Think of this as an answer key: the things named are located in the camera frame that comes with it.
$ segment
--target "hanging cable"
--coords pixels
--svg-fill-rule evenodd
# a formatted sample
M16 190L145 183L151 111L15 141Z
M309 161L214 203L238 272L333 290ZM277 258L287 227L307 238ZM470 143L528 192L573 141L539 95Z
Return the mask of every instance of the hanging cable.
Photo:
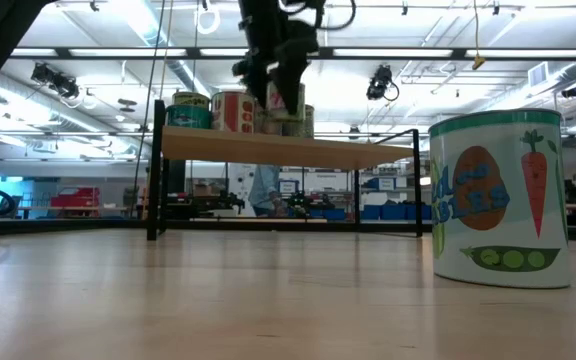
M166 60L168 60L168 47L170 46L170 29L172 28L172 12L173 6L175 4L175 0L170 0L170 10L168 14L168 31L166 35L166 52L164 52L164 64ZM159 100L162 100L164 97L164 79L166 77L166 66L163 67L161 71L161 84L159 86Z
M350 0L350 6L352 8L352 14L350 14L350 19L348 19L348 21L337 26L328 26L328 27L320 26L319 29L328 31L337 31L337 30L343 30L348 26L350 26L350 24L352 24L352 22L355 21L355 16L357 15L357 4L355 3L355 0Z
M477 70L486 62L486 59L479 55L479 10L477 10L477 0L473 0L475 9L475 63L472 65L473 70Z
M139 141L139 151L137 152L137 168L135 169L135 180L133 183L133 194L132 201L130 202L130 213L128 215L129 219L132 219L132 211L135 207L137 200L137 180L139 179L139 164L141 163L141 152L143 151L144 142L146 140L146 131L148 131L148 111L150 111L150 93L152 92L152 81L155 77L155 64L157 63L157 50L159 50L159 41L161 39L161 29L164 25L164 10L166 8L166 0L162 0L161 4L161 15L159 16L159 29L157 30L157 42L155 43L155 53L152 57L152 66L150 68L150 79L148 81L148 92L146 93L146 114L144 115L144 123L142 126L141 139ZM125 71L126 63L123 64L123 70ZM150 171L160 171L159 169L150 169Z
M219 25L221 24L221 15L219 14L219 9L213 6L210 3L210 0L204 0L204 5L205 6L202 10L197 8L195 11L195 28L200 34L208 35L214 33L217 31L217 28L219 28ZM210 13L212 13L213 16L212 25L210 25L208 28L205 28L203 25L201 25L201 15Z

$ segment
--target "blue bin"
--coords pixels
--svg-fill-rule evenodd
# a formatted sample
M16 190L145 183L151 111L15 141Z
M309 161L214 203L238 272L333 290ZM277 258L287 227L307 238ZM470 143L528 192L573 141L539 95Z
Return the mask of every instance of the blue bin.
M324 210L324 217L328 220L346 220L344 209Z
M322 218L324 217L323 211L320 209L310 209L310 216L314 218Z
M361 212L363 220L379 220L381 215L381 205L364 205L364 211Z
M432 220L432 208L430 205L422 205L421 207L421 218L423 220Z
M383 205L381 207L381 220L405 220L406 205Z
M417 219L417 213L415 210L416 210L415 205L406 205L406 220L416 220Z

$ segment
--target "white can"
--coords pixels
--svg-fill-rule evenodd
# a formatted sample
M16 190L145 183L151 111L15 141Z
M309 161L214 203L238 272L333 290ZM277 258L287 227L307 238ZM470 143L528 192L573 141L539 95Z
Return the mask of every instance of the white can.
M297 114L290 115L290 113L288 113L288 109L286 109L284 99L279 94L275 83L272 81L268 83L268 91L266 93L266 110L268 110L268 114L275 121L302 122L304 121L304 113L306 111L305 107L306 85L299 84L299 102L297 104Z
M252 95L227 91L212 97L212 128L214 130L253 133L255 98Z
M430 133L435 274L524 288L570 285L561 114L469 114Z

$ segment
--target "black metal frame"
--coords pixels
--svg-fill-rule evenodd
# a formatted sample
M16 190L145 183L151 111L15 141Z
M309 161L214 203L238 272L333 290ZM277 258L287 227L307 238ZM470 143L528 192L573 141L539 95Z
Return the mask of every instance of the black metal frame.
M25 59L25 60L152 60L152 55L144 54L138 56L125 56L125 55L73 55L71 52L72 50L116 50L116 51L129 51L129 50L144 50L149 49L145 47L19 47L18 49L47 49L47 50L54 50L55 55L28 55L28 54L15 54L12 55L11 59ZM211 50L211 49L227 49L227 50L241 50L245 52L248 48L245 47L169 47L168 50L170 51L184 51L183 55L177 54L169 54L167 59L169 60L240 60L243 58L243 55L205 55L202 53L202 50ZM377 56L377 55L339 55L335 54L335 50L387 50L396 53L396 51L419 51L418 54L412 55L405 55L405 56ZM437 56L432 55L432 50L445 50L451 51L449 56ZM308 54L309 60L418 60L418 61L431 61L431 60L439 60L439 61L474 61L474 56L468 55L468 50L474 50L474 47L405 47L405 46L397 46L397 47L390 47L390 46L377 46L377 47L368 47L368 46L321 46L319 51L315 54ZM486 50L503 50L503 51L526 51L526 50L544 50L544 51L557 51L557 50L576 50L571 48L481 48L480 51ZM521 55L514 55L514 56L486 56L487 61L576 61L576 56L562 56L562 55L541 55L541 56L521 56Z
M169 160L162 157L162 137L163 127L166 122L166 105L163 100L155 100L155 122L153 129L152 155L150 160L150 184L148 185L148 219L147 238L149 241L157 240L157 236L166 231L167 228L176 229L213 229L213 230L281 230L281 231L333 231L333 232L379 232L398 233L414 232L416 237L421 237L424 230L429 231L430 227L423 225L421 218L421 163L419 155L419 130L411 129L402 133L394 134L382 139L378 143L392 140L396 137L412 134L413 137L413 158L414 158L414 181L415 181L415 204L416 221L415 224L362 224L360 211L361 184L359 170L354 170L354 223L313 223L304 220L298 223L281 222L224 222L224 221L168 221L166 219L166 200L169 181Z

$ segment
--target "can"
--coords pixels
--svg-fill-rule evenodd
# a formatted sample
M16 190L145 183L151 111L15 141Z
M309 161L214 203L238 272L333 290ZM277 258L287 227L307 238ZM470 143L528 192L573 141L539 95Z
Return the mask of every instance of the can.
M299 102L297 104L297 114L290 115L283 98L277 90L274 82L268 82L268 89L266 93L266 110L275 121L285 122L303 122L304 112L306 106L306 86L299 84Z
M166 111L168 126L211 129L212 114L208 109L192 105L172 105Z
M570 285L560 119L517 109L430 127L435 274L508 287Z
M253 133L255 98L243 92L227 91L212 97L212 128L221 131Z
M283 123L283 136L302 137L307 139L314 138L315 124L314 124L315 108L306 105L304 111L304 121L299 122L284 122Z
M208 109L210 99L199 93L178 91L172 95L172 103L173 105L192 105Z
M315 137L315 107L306 105L304 116L304 137L313 139Z
M281 135L281 125L268 115L258 101L255 101L255 134Z

